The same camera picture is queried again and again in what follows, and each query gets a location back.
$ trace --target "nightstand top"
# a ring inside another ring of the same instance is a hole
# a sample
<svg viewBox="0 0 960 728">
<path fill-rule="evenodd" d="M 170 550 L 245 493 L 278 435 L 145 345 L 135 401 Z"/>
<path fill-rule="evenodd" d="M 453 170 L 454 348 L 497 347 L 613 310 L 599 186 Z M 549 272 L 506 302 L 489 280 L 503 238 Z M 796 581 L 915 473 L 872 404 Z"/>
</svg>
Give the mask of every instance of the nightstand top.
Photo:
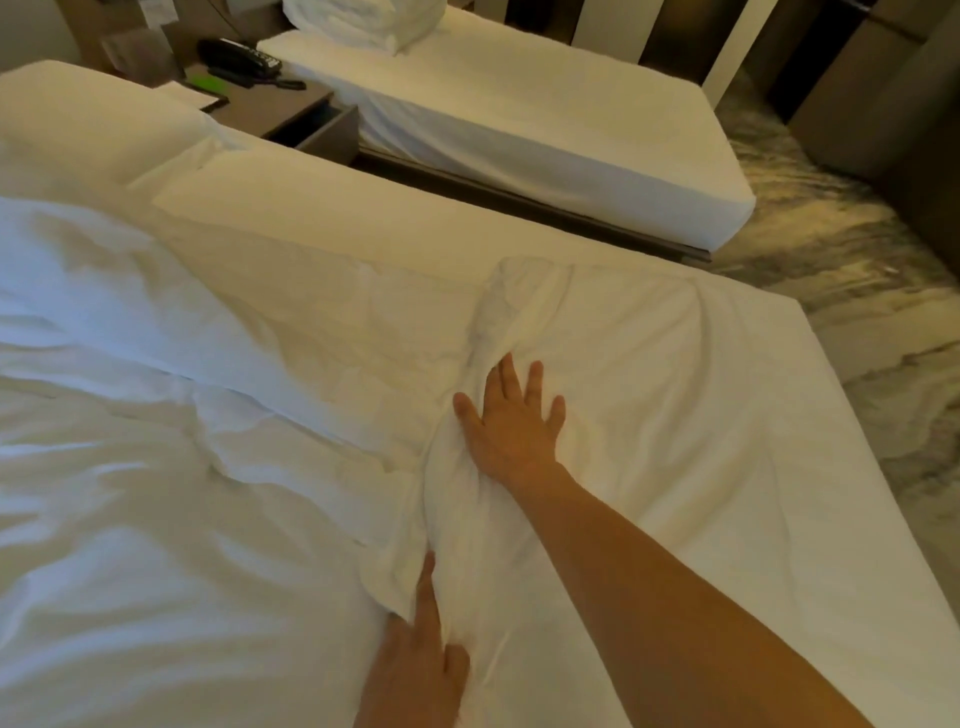
<svg viewBox="0 0 960 728">
<path fill-rule="evenodd" d="M 187 78 L 206 74 L 206 66 L 192 65 L 186 69 Z M 261 138 L 275 132 L 319 103 L 333 97 L 333 89 L 314 81 L 306 82 L 305 91 L 291 91 L 273 85 L 255 85 L 253 88 L 223 81 L 224 95 L 230 103 L 210 113 L 218 123 L 238 132 Z"/>
</svg>

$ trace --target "person's left hand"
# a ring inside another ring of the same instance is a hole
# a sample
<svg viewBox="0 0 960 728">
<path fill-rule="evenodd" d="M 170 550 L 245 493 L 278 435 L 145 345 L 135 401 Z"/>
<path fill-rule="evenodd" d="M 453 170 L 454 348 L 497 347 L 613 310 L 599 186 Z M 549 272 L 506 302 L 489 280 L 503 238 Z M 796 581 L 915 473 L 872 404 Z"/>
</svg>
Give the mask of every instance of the person's left hand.
<svg viewBox="0 0 960 728">
<path fill-rule="evenodd" d="M 434 563 L 433 553 L 427 553 L 413 625 L 397 615 L 387 619 L 353 728 L 453 728 L 457 720 L 470 657 L 458 644 L 444 649 L 431 579 Z"/>
</svg>

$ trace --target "nightstand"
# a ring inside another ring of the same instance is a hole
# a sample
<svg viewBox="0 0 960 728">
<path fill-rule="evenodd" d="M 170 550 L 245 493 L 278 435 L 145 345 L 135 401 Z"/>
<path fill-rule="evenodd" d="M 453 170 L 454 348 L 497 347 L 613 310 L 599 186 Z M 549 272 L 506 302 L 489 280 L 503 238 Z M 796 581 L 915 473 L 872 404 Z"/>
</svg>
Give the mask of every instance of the nightstand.
<svg viewBox="0 0 960 728">
<path fill-rule="evenodd" d="M 203 65 L 186 70 L 188 80 L 202 75 Z M 225 127 L 339 164 L 350 164 L 357 156 L 360 115 L 356 106 L 338 104 L 333 89 L 313 81 L 306 82 L 305 91 L 222 83 L 230 103 L 210 116 Z"/>
</svg>

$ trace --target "bed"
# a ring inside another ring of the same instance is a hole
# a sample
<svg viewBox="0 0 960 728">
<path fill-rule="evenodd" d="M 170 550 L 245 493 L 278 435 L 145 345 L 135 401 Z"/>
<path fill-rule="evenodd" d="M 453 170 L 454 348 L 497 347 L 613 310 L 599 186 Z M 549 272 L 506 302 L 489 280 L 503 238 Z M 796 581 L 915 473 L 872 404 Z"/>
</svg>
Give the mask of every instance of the bed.
<svg viewBox="0 0 960 728">
<path fill-rule="evenodd" d="M 259 48 L 360 108 L 379 154 L 693 250 L 754 195 L 703 91 L 449 8 L 397 56 L 291 31 Z"/>
<path fill-rule="evenodd" d="M 349 726 L 429 541 L 463 725 L 626 725 L 448 411 L 511 348 L 599 495 L 876 728 L 956 724 L 960 630 L 796 302 L 82 69 L 0 94 L 0 722 Z"/>
</svg>

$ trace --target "hand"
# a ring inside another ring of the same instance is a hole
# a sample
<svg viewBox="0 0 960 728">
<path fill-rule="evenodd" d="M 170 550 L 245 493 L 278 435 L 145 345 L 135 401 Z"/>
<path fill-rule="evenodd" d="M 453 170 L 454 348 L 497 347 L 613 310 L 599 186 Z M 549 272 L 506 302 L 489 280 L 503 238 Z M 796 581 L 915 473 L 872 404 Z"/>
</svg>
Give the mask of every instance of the hand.
<svg viewBox="0 0 960 728">
<path fill-rule="evenodd" d="M 453 728 L 467 686 L 470 657 L 440 639 L 440 612 L 433 593 L 433 553 L 417 584 L 413 626 L 390 615 L 373 661 L 353 728 Z"/>
<path fill-rule="evenodd" d="M 525 484 L 557 463 L 557 437 L 566 419 L 563 397 L 553 400 L 546 421 L 542 416 L 543 364 L 535 361 L 520 389 L 514 358 L 504 356 L 487 375 L 483 418 L 463 392 L 453 397 L 453 411 L 464 429 L 467 449 L 481 473 L 516 495 Z"/>
</svg>

